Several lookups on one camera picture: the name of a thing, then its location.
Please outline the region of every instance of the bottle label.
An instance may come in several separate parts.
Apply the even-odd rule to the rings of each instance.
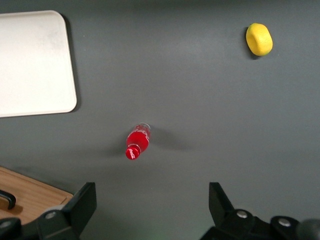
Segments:
[[[150,139],[150,127],[149,125],[145,124],[145,123],[141,123],[137,126],[135,126],[135,128],[132,130],[132,132],[129,134],[129,136],[132,133],[143,133],[145,135],[145,138],[147,139],[148,143],[149,143],[149,139]]]

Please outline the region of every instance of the red liquid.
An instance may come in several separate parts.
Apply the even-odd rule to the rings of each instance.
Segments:
[[[127,150],[125,155],[130,160],[135,160],[140,153],[144,152],[148,145],[150,139],[150,127],[145,123],[140,123],[135,126],[132,132],[126,139]]]

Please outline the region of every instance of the screw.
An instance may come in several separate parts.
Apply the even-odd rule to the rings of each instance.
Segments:
[[[238,215],[239,218],[242,218],[242,219],[246,219],[248,217],[247,213],[245,211],[237,211],[236,214]]]
[[[278,220],[278,223],[279,223],[280,225],[284,226],[284,227],[290,227],[290,226],[291,226],[291,223],[290,223],[287,219],[285,219],[285,218],[280,218],[280,219]]]
[[[6,227],[8,227],[10,225],[11,225],[10,221],[4,221],[3,223],[0,224],[0,229],[5,229]]]
[[[47,215],[45,215],[45,219],[52,219],[55,215],[55,211],[49,212]]]

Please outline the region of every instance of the yellow object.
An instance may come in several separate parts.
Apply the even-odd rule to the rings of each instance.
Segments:
[[[252,23],[246,31],[245,38],[251,52],[257,56],[267,55],[273,47],[268,28],[260,23]]]

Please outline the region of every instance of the black handle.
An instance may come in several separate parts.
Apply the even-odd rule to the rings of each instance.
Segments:
[[[0,197],[5,198],[9,201],[9,210],[14,208],[14,206],[16,205],[16,197],[13,196],[11,193],[0,190]]]

